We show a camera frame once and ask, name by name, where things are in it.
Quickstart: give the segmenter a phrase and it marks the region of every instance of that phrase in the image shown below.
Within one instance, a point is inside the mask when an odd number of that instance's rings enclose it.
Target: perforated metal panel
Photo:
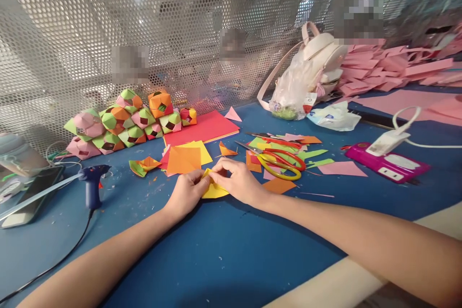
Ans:
[[[41,153],[72,137],[64,123],[120,91],[167,89],[200,114],[253,100],[269,71],[315,21],[333,30],[336,0],[0,0],[0,130]],[[397,23],[458,10],[458,0],[384,0]],[[149,83],[113,84],[113,47],[147,47]],[[236,54],[230,54],[235,48]]]

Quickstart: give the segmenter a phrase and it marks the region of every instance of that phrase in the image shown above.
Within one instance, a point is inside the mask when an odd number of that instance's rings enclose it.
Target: forearm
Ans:
[[[310,229],[433,305],[451,307],[462,298],[462,245],[451,237],[389,215],[284,195],[256,207]]]
[[[178,221],[160,210],[69,263],[18,307],[96,307],[131,266]]]

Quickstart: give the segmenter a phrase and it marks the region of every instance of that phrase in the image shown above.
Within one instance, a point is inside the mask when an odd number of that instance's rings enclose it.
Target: origami ball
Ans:
[[[149,125],[147,128],[144,129],[146,133],[146,137],[148,140],[153,140],[155,138],[161,138],[164,133],[162,132],[162,127],[158,123],[154,123]]]
[[[153,117],[151,111],[145,107],[133,113],[131,120],[133,120],[135,125],[138,125],[141,129],[155,123],[155,118]]]
[[[75,136],[68,144],[66,150],[74,154],[80,160],[85,160],[101,154],[92,142],[85,142],[80,137]]]
[[[105,134],[98,136],[93,139],[93,144],[100,150],[104,155],[116,152],[124,149],[124,143],[119,137],[113,133],[106,131]]]
[[[79,136],[85,142],[102,135],[105,132],[99,114],[92,108],[80,112],[69,120],[64,128],[74,135]]]
[[[183,126],[197,124],[197,112],[194,108],[182,108],[180,117]]]
[[[131,120],[130,113],[117,105],[100,112],[100,116],[104,127],[114,135],[118,135],[123,130],[135,125]]]
[[[173,113],[173,105],[170,94],[163,91],[156,91],[148,96],[149,108],[154,118],[160,118]]]
[[[122,91],[115,102],[118,106],[124,108],[130,114],[133,114],[143,107],[141,97],[139,97],[132,89],[125,89]]]
[[[119,134],[119,138],[127,146],[127,148],[130,148],[138,143],[146,142],[146,134],[136,125],[123,130]]]
[[[181,117],[178,112],[159,118],[164,134],[181,130]]]

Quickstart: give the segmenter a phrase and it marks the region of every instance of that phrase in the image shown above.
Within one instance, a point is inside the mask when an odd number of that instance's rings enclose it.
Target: blue tabletop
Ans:
[[[350,108],[368,110],[351,103]],[[309,120],[273,118],[257,104],[236,109],[242,118],[239,135],[223,140],[235,149],[235,140],[252,139],[246,131],[314,135],[327,149],[316,160],[349,160],[340,148],[361,141],[374,141],[383,129],[359,123],[354,131],[335,132]],[[462,128],[431,121],[415,122],[412,140],[425,144],[460,145]],[[217,142],[206,145],[214,158]],[[85,166],[111,165],[113,176],[102,180],[103,207],[93,217],[81,246],[67,261],[92,249],[162,208],[170,197],[176,176],[166,178],[154,170],[145,178],[135,176],[129,160],[147,156],[160,160],[162,139],[129,149],[100,155]],[[424,149],[407,143],[395,152],[423,161],[431,170],[419,177],[421,185],[397,185],[359,164],[369,176],[316,176],[305,172],[289,196],[339,205],[349,205],[416,220],[462,200],[462,156],[457,150]],[[245,161],[239,148],[236,160]],[[76,168],[65,175],[76,173]],[[260,182],[263,174],[255,173]],[[60,260],[75,244],[87,220],[85,188],[74,181],[61,189],[33,223],[0,230],[0,296],[15,290]],[[334,195],[327,198],[301,194]],[[310,231],[287,220],[265,214],[225,196],[204,201],[181,224],[159,241],[126,275],[108,297],[106,307],[260,307],[314,277],[345,253]],[[5,306],[15,307],[41,282],[18,294]]]

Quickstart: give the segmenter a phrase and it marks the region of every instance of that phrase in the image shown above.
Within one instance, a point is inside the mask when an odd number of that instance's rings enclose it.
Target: yellow scissors handle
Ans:
[[[273,160],[268,155],[260,154],[260,155],[257,155],[257,158],[260,161],[260,163],[262,164],[262,166],[266,169],[266,171],[268,171],[270,174],[272,174],[273,176],[275,176],[277,178],[281,178],[283,180],[298,180],[298,179],[300,179],[302,177],[302,173],[299,170],[297,170],[296,168],[293,168],[293,167],[290,167],[288,165],[279,163],[276,160]],[[280,167],[280,168],[285,168],[286,170],[289,170],[292,173],[294,173],[295,176],[287,176],[287,175],[282,174],[282,173],[277,173],[274,170],[272,170],[271,167],[266,162],[272,163],[273,165],[276,165],[277,167]]]

